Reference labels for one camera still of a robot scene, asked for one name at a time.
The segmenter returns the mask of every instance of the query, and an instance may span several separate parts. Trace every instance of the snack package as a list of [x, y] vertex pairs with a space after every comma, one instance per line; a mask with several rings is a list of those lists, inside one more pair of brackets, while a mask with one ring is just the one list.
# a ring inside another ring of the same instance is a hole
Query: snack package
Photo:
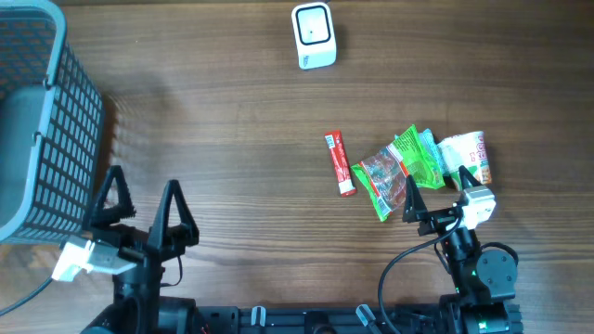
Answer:
[[433, 138], [433, 132], [431, 132], [431, 129], [425, 129], [425, 131], [419, 133], [419, 139], [423, 147], [427, 150], [427, 152], [429, 152], [432, 155], [432, 157], [437, 162], [439, 172], [443, 176], [449, 176], [449, 171], [447, 170], [446, 162], [442, 157], [442, 152], [437, 147], [437, 144], [435, 144], [435, 139]]
[[404, 203], [409, 174], [418, 186], [436, 189], [445, 185], [437, 162], [420, 143], [415, 125], [378, 154], [351, 168], [368, 190], [382, 222]]
[[404, 157], [405, 166], [417, 186], [438, 189], [446, 185], [437, 161], [421, 144], [414, 124], [395, 139], [394, 145]]
[[351, 169], [368, 190], [380, 221], [405, 202], [408, 170], [394, 142]]
[[484, 148], [483, 131], [448, 137], [442, 140], [437, 147], [442, 152], [445, 165], [457, 190], [461, 190], [458, 172], [461, 165], [464, 165], [482, 184], [491, 183], [491, 170]]
[[336, 130], [325, 133], [324, 138], [326, 138], [326, 144], [330, 150], [332, 162], [334, 162], [334, 172], [336, 172], [338, 188], [341, 191], [341, 196], [351, 196], [356, 193], [356, 189], [355, 186], [353, 186], [353, 181], [351, 181], [349, 163], [346, 159], [341, 131]]

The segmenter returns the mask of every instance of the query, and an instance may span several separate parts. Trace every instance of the mesh basket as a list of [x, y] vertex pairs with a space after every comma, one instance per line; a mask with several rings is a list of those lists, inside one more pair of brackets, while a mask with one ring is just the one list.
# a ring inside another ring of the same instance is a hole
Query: mesh basket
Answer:
[[104, 116], [60, 9], [0, 0], [0, 242], [81, 233]]

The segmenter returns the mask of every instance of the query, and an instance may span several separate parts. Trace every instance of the wood grain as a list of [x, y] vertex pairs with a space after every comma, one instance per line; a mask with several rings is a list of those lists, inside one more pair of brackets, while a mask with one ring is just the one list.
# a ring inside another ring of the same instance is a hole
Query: wood grain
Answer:
[[[107, 163], [121, 164], [148, 228], [180, 180], [200, 227], [184, 281], [199, 305], [377, 302], [381, 270], [421, 243], [365, 189], [342, 199], [323, 134], [351, 163], [410, 124], [438, 138], [484, 130], [497, 195], [481, 241], [521, 256], [527, 333], [594, 325], [594, 6], [588, 2], [332, 3], [339, 57], [301, 71], [294, 3], [65, 7], [69, 40], [104, 95]], [[457, 198], [424, 191], [430, 208]], [[51, 272], [51, 247], [0, 247], [0, 307]], [[175, 281], [175, 262], [165, 280]], [[425, 250], [389, 275], [388, 302], [436, 302], [451, 279]], [[54, 283], [3, 333], [78, 332], [110, 278]]]

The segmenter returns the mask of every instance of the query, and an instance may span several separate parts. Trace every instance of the green wrapper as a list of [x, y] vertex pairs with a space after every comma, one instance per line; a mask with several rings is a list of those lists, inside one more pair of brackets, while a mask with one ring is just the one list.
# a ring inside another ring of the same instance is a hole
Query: green wrapper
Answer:
[[420, 143], [415, 124], [395, 139], [394, 145], [404, 157], [404, 164], [415, 178], [417, 186], [438, 189], [446, 185], [439, 164]]
[[382, 222], [404, 203], [409, 174], [414, 176], [417, 186], [437, 189], [445, 185], [439, 165], [420, 143], [415, 125], [378, 154], [351, 169], [368, 190]]

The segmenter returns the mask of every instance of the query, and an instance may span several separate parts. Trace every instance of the red snack stick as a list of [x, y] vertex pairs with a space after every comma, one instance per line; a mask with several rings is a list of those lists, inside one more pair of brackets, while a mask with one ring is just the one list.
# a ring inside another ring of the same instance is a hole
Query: red snack stick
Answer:
[[326, 144], [328, 144], [330, 156], [334, 162], [334, 171], [336, 172], [336, 178], [338, 179], [338, 188], [341, 190], [341, 196], [347, 197], [353, 195], [356, 193], [356, 189], [351, 180], [349, 162], [346, 159], [341, 131], [330, 131], [325, 133], [324, 137], [326, 137]]

